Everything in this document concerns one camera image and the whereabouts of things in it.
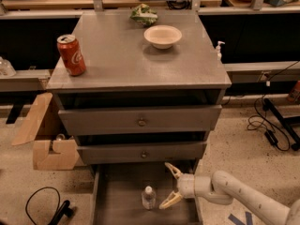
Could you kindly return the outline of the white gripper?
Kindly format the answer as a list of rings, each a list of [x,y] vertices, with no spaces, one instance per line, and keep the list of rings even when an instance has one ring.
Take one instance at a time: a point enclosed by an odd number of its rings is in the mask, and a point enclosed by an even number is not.
[[[159,205],[160,210],[167,209],[176,203],[179,203],[183,198],[191,199],[195,197],[195,177],[190,173],[183,173],[173,166],[171,163],[166,162],[165,166],[170,170],[173,177],[177,179],[177,188],[179,192],[172,191],[170,195]]]

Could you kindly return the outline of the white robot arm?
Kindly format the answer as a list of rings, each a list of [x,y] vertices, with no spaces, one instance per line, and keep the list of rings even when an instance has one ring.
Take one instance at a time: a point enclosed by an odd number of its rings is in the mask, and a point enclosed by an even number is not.
[[[237,200],[266,225],[300,225],[300,200],[287,207],[227,172],[216,171],[209,177],[182,173],[169,162],[165,166],[177,181],[177,191],[170,193],[160,204],[160,209],[167,209],[182,199],[199,197],[221,205],[229,205]]]

